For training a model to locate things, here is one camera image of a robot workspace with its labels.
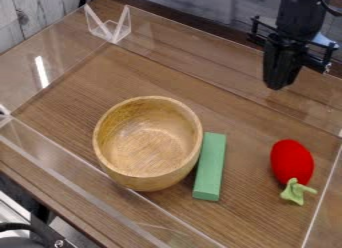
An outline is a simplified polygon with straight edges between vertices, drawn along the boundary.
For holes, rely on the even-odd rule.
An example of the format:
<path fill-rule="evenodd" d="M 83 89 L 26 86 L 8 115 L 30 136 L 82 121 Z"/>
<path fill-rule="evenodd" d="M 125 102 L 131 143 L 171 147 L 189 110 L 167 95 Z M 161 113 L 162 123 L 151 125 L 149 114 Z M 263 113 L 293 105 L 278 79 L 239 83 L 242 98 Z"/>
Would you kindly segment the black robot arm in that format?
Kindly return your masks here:
<path fill-rule="evenodd" d="M 273 24 L 251 18 L 249 40 L 263 47 L 263 82 L 273 90 L 290 86 L 308 67 L 325 73 L 338 43 L 321 32 L 326 13 L 342 17 L 330 0 L 281 0 Z"/>

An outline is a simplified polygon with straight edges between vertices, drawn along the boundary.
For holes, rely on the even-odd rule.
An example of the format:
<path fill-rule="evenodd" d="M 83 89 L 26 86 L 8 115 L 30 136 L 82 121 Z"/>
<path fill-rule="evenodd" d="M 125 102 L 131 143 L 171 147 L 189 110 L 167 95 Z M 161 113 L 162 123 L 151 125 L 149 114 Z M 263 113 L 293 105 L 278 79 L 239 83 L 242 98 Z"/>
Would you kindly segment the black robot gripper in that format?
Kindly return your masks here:
<path fill-rule="evenodd" d="M 275 21 L 259 15 L 251 18 L 249 40 L 263 47 L 263 82 L 273 90 L 292 85 L 304 67 L 318 73 L 332 68 L 336 41 L 321 31 L 312 38 L 300 39 L 281 33 Z"/>

